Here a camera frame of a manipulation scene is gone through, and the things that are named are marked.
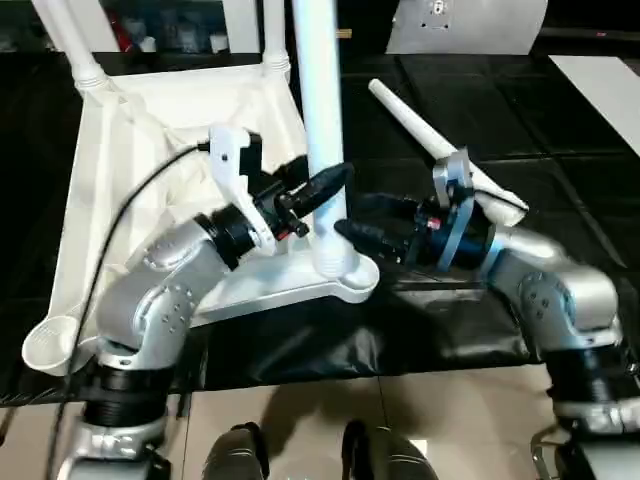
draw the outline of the white pole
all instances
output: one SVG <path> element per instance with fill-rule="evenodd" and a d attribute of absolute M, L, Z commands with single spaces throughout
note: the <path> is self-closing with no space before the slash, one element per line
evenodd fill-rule
<path fill-rule="evenodd" d="M 343 161 L 340 75 L 334 0 L 293 0 L 309 173 Z M 339 278 L 352 270 L 355 251 L 333 228 L 347 215 L 344 189 L 316 210 L 316 271 Z"/>
<path fill-rule="evenodd" d="M 102 67 L 93 58 L 66 0 L 48 0 L 48 18 L 43 23 L 57 27 L 57 36 L 71 64 L 71 72 L 79 90 L 99 87 L 107 83 Z"/>
<path fill-rule="evenodd" d="M 447 158 L 456 151 L 456 147 L 451 145 L 446 138 L 409 108 L 380 80 L 377 78 L 371 80 L 369 82 L 369 90 L 436 161 Z M 504 190 L 473 162 L 470 162 L 470 167 L 475 188 L 486 190 L 514 202 L 522 206 L 522 208 L 527 208 L 527 204 L 520 197 L 513 192 Z M 487 195 L 483 196 L 479 193 L 476 200 L 482 206 L 485 215 L 494 223 L 513 226 L 524 218 L 525 212 L 522 209 L 492 199 Z"/>
<path fill-rule="evenodd" d="M 262 62 L 267 72 L 291 70 L 285 44 L 284 0 L 264 0 L 264 53 Z"/>

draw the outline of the floor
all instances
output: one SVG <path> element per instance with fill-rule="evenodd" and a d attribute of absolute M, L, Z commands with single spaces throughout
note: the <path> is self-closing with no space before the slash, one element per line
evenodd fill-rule
<path fill-rule="evenodd" d="M 534 480 L 529 440 L 553 421 L 548 387 L 544 367 L 527 366 L 197 393 L 189 419 L 170 425 L 164 453 L 174 479 L 198 479 L 215 439 L 254 421 L 266 434 L 270 478 L 339 479 L 342 432 L 359 418 L 414 441 L 440 480 Z M 79 410 L 72 405 L 69 417 Z M 17 411 L 0 447 L 2 478 L 42 477 L 53 411 Z"/>

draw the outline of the black table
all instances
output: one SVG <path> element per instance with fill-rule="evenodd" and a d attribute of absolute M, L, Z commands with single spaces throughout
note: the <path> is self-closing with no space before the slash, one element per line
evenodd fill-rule
<path fill-rule="evenodd" d="M 98 60 L 111 75 L 258 61 L 121 54 Z M 523 226 L 609 273 L 625 328 L 640 338 L 640 253 L 634 249 L 640 160 L 548 59 L 370 56 L 344 57 L 342 64 L 353 191 L 417 197 L 433 191 L 432 159 L 367 91 L 369 80 L 379 77 L 529 203 Z M 63 57 L 5 55 L 0 65 L 1 168 L 11 187 L 2 190 L 8 261 L 0 280 L 0 405 L 55 402 L 60 380 L 25 367 L 20 348 L 48 306 L 81 100 Z M 299 97 L 295 80 L 292 90 Z M 464 272 L 434 280 L 380 267 L 381 284 L 364 304 L 323 298 L 192 330 L 176 390 L 539 361 L 508 305 Z"/>

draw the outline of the cable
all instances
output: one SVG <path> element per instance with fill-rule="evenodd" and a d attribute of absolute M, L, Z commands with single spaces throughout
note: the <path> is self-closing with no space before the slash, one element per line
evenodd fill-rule
<path fill-rule="evenodd" d="M 142 193 L 142 191 L 147 188 L 151 183 L 153 183 L 156 178 L 158 178 L 162 173 L 164 173 L 171 166 L 176 164 L 182 158 L 186 157 L 188 154 L 199 151 L 208 151 L 209 150 L 209 142 L 200 143 L 198 145 L 194 145 L 188 147 L 178 153 L 176 153 L 173 157 L 163 163 L 160 167 L 158 167 L 153 173 L 151 173 L 136 189 L 129 194 L 129 196 L 122 202 L 120 208 L 118 209 L 116 216 L 113 219 L 111 227 L 105 237 L 104 243 L 102 244 L 102 250 L 100 250 L 100 255 L 98 256 L 98 261 L 96 262 L 96 267 L 93 272 L 93 277 L 91 279 L 91 286 L 89 287 L 89 292 L 87 295 L 87 300 L 82 307 L 82 315 L 80 316 L 80 321 L 78 325 L 78 331 L 76 332 L 75 338 L 73 340 L 73 347 L 71 349 L 71 356 L 69 357 L 69 364 L 67 366 L 67 373 L 65 376 L 65 385 L 63 390 L 62 401 L 58 405 L 58 409 L 56 411 L 56 416 L 54 420 L 54 424 L 51 430 L 50 438 L 49 438 L 49 451 L 47 455 L 47 464 L 45 470 L 45 480 L 53 480 L 53 469 L 55 467 L 55 456 L 58 445 L 58 437 L 60 435 L 60 429 L 62 427 L 62 420 L 64 419 L 64 411 L 67 403 L 70 400 L 72 386 L 73 386 L 73 364 L 75 363 L 75 359 L 77 357 L 78 352 L 78 343 L 80 341 L 80 335 L 82 333 L 82 329 L 84 328 L 85 323 L 87 322 L 89 307 L 93 300 L 93 295 L 95 293 L 96 286 L 98 284 L 98 279 L 100 278 L 100 272 L 102 270 L 102 265 L 104 264 L 104 260 L 107 256 L 107 252 L 109 251 L 109 247 L 111 246 L 111 241 L 113 240 L 114 234 L 120 225 L 120 222 L 124 218 L 125 213 L 133 203 L 133 201 Z"/>

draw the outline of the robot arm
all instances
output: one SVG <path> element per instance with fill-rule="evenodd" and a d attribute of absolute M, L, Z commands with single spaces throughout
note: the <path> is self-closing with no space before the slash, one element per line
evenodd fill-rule
<path fill-rule="evenodd" d="M 434 169 L 434 183 L 437 197 L 422 202 L 366 195 L 354 208 L 363 222 L 342 220 L 336 229 L 371 256 L 413 268 L 475 272 L 509 300 L 533 339 L 552 380 L 555 416 L 572 439 L 637 436 L 640 382 L 611 280 L 574 262 L 549 238 L 491 224 L 474 208 L 464 151 Z M 375 226 L 381 216 L 404 219 L 409 228 L 403 232 L 410 233 Z"/>
<path fill-rule="evenodd" d="M 303 157 L 273 175 L 254 168 L 249 178 L 252 212 L 277 240 L 306 235 L 301 218 L 344 187 L 351 172 L 338 165 L 305 184 L 302 167 Z M 204 296 L 260 241 L 253 225 L 233 204 L 198 215 L 161 235 L 104 292 L 96 371 L 59 480 L 169 478 L 155 448 L 164 441 L 174 367 Z"/>

